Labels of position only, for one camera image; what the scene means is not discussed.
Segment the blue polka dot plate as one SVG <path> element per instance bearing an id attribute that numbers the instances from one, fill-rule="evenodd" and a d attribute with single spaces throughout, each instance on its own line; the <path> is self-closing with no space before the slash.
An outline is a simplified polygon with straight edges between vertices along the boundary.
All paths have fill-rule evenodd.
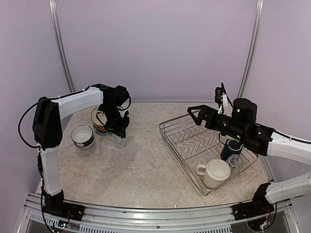
<path id="1" fill-rule="evenodd" d="M 98 130 L 97 128 L 94 128 L 94 132 L 97 133 L 98 135 L 106 135 L 105 131 Z"/>

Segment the front aluminium frame rail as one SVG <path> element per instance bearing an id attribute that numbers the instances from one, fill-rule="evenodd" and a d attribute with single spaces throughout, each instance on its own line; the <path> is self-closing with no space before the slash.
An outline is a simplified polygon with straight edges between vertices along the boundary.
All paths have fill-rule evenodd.
<path id="1" fill-rule="evenodd" d="M 60 233 L 250 233 L 252 226 L 270 223 L 265 233 L 299 233 L 300 227 L 291 202 L 277 205 L 277 212 L 236 220 L 230 204 L 173 209 L 121 208 L 83 203 L 82 219 L 70 219 L 62 229 L 64 218 L 42 214 L 40 196 L 30 193 L 20 214 L 17 233 L 46 233 L 46 225 Z"/>

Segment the teal and white bowl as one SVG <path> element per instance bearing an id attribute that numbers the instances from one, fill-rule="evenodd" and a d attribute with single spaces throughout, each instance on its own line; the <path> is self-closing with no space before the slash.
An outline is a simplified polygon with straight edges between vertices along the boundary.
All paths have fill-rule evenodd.
<path id="1" fill-rule="evenodd" d="M 71 133 L 71 139 L 76 146 L 77 144 L 83 144 L 85 146 L 94 143 L 95 135 L 93 130 L 87 125 L 81 125 L 76 127 Z"/>

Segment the pale green ribbed bowl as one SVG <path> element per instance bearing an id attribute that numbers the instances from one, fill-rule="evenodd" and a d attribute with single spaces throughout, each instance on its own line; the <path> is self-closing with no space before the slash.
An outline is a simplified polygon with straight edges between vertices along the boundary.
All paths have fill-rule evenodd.
<path id="1" fill-rule="evenodd" d="M 77 144 L 75 147 L 78 149 L 78 150 L 90 150 L 91 148 L 93 148 L 94 146 L 94 143 L 92 144 L 89 144 L 87 146 L 83 145 L 83 144 Z"/>

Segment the cream bird pattern plate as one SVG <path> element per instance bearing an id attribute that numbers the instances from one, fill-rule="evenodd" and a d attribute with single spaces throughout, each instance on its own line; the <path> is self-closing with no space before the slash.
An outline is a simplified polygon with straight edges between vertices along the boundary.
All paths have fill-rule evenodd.
<path id="1" fill-rule="evenodd" d="M 91 111 L 91 120 L 94 125 L 104 127 L 105 123 L 107 122 L 106 115 L 104 112 L 99 111 L 99 105 L 97 105 L 92 111 Z"/>

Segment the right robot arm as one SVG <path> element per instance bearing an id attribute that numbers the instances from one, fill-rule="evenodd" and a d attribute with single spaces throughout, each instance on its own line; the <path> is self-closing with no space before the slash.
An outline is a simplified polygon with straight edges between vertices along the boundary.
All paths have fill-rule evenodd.
<path id="1" fill-rule="evenodd" d="M 245 98 L 233 101 L 231 116 L 219 114 L 207 105 L 189 107 L 187 112 L 196 125 L 205 122 L 205 128 L 237 139 L 244 148 L 262 156 L 276 156 L 306 165 L 311 164 L 311 143 L 256 122 L 257 105 Z M 268 204 L 296 198 L 311 192 L 311 173 L 289 180 L 264 183 L 259 186 L 248 205 L 252 215 L 258 216 Z"/>

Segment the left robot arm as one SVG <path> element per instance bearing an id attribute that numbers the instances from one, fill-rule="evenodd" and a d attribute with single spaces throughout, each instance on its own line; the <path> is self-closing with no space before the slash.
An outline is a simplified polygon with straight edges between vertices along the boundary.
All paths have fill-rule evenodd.
<path id="1" fill-rule="evenodd" d="M 58 175 L 58 150 L 63 138 L 61 121 L 86 108 L 98 106 L 106 117 L 103 124 L 106 131 L 125 138 L 130 118 L 128 110 L 121 107 L 126 101 L 131 102 L 131 97 L 124 86 L 110 87 L 99 83 L 63 96 L 41 97 L 30 107 L 35 108 L 32 130 L 36 144 L 31 145 L 25 139 L 22 141 L 38 151 L 42 195 L 45 205 L 56 215 L 63 216 L 68 211 Z"/>

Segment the left aluminium frame post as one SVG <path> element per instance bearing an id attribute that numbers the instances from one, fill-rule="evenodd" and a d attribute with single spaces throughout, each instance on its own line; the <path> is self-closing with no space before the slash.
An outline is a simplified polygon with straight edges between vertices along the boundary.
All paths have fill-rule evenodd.
<path id="1" fill-rule="evenodd" d="M 52 26 L 54 31 L 54 37 L 56 40 L 56 46 L 58 49 L 60 62 L 64 71 L 65 80 L 67 82 L 69 91 L 71 93 L 76 91 L 76 88 L 74 86 L 74 82 L 71 77 L 71 73 L 69 70 L 68 60 L 66 58 L 66 52 L 62 40 L 62 34 L 61 34 L 61 27 L 60 27 L 60 21 L 58 17 L 58 11 L 57 11 L 57 2 L 56 0 L 49 0 L 49 8 L 50 8 L 50 14 L 52 18 Z"/>

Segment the clear glass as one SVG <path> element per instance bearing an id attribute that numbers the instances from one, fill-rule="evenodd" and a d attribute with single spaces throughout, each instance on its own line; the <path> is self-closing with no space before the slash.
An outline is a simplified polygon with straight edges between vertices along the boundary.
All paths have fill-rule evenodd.
<path id="1" fill-rule="evenodd" d="M 228 157 L 226 162 L 229 164 L 230 168 L 239 168 L 242 166 L 242 158 L 240 155 L 232 154 Z"/>
<path id="2" fill-rule="evenodd" d="M 106 133 L 106 137 L 107 137 L 108 140 L 113 142 L 113 144 L 114 144 L 114 146 L 116 148 L 123 149 L 127 145 L 126 138 L 122 138 L 122 137 L 120 137 L 120 136 L 118 136 L 116 134 L 113 134 L 111 132 L 107 132 Z"/>

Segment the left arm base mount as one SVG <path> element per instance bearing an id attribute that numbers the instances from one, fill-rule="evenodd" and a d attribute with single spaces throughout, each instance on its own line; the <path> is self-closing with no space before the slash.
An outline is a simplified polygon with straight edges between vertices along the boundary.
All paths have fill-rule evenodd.
<path id="1" fill-rule="evenodd" d="M 84 211 L 85 207 L 83 205 L 60 200 L 45 200 L 43 206 L 44 213 L 76 221 L 82 220 L 82 217 L 84 216 Z"/>

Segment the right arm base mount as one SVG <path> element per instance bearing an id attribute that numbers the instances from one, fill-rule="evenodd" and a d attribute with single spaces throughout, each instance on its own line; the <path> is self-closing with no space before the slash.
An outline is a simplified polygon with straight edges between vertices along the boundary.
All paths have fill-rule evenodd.
<path id="1" fill-rule="evenodd" d="M 273 212 L 274 206 L 264 201 L 240 202 L 232 206 L 234 219 L 242 220 Z"/>

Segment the right aluminium frame post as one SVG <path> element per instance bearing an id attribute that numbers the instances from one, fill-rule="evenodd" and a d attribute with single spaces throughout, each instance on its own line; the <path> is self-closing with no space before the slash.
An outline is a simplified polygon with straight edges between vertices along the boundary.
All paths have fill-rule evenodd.
<path id="1" fill-rule="evenodd" d="M 264 5 L 263 0 L 257 0 L 256 11 L 255 11 L 255 19 L 254 19 L 253 29 L 252 29 L 252 34 L 251 34 L 251 41 L 250 41 L 250 46 L 248 49 L 245 67 L 244 67 L 244 70 L 242 73 L 242 80 L 241 80 L 240 87 L 238 90 L 238 95 L 237 95 L 238 98 L 242 98 L 244 96 L 247 81 L 249 79 L 251 66 L 253 63 L 253 59 L 254 59 L 255 51 L 256 51 L 256 46 L 257 46 L 257 42 L 258 42 L 258 36 L 259 36 L 259 32 L 260 32 L 260 24 L 261 24 L 262 13 L 263 13 L 263 5 Z"/>

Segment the aluminium frame post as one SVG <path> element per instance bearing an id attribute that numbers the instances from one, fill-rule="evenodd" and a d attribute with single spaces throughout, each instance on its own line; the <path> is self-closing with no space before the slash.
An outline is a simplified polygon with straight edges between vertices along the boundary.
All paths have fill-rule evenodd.
<path id="1" fill-rule="evenodd" d="M 252 29 L 252 34 L 251 34 L 251 41 L 250 41 L 250 46 L 248 49 L 245 67 L 244 67 L 244 70 L 242 73 L 242 80 L 241 80 L 240 87 L 238 90 L 238 95 L 237 95 L 238 98 L 242 98 L 244 96 L 247 81 L 249 79 L 251 66 L 253 63 L 253 59 L 254 59 L 255 51 L 256 51 L 256 46 L 257 46 L 257 42 L 258 42 L 258 36 L 259 36 L 259 32 L 260 32 L 260 24 L 261 24 L 262 13 L 263 13 L 263 5 L 264 5 L 263 0 L 257 0 L 256 11 L 255 11 L 255 19 L 254 19 L 253 29 Z"/>
<path id="2" fill-rule="evenodd" d="M 62 34 L 61 34 L 61 27 L 60 27 L 60 21 L 58 17 L 58 11 L 57 11 L 57 2 L 56 0 L 49 0 L 49 8 L 50 8 L 50 14 L 52 18 L 52 26 L 54 31 L 54 37 L 56 40 L 56 46 L 58 49 L 60 62 L 64 71 L 65 80 L 67 82 L 69 91 L 71 93 L 76 91 L 76 88 L 74 86 L 74 82 L 71 77 L 71 73 L 69 70 L 68 60 L 66 58 L 66 52 L 62 40 Z"/>

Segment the dark blue cup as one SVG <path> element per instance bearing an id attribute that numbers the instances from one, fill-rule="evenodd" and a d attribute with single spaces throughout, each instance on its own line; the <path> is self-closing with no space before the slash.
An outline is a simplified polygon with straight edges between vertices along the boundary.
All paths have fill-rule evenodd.
<path id="1" fill-rule="evenodd" d="M 236 139 L 227 139 L 221 151 L 221 159 L 226 161 L 231 155 L 240 155 L 242 144 Z"/>

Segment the white ribbed mug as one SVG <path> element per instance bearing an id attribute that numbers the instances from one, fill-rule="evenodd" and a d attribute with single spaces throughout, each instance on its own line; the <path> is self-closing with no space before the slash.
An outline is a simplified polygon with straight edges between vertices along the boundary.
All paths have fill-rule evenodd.
<path id="1" fill-rule="evenodd" d="M 203 177 L 203 183 L 211 189 L 220 187 L 231 175 L 231 168 L 222 159 L 212 159 L 196 166 L 195 172 Z"/>

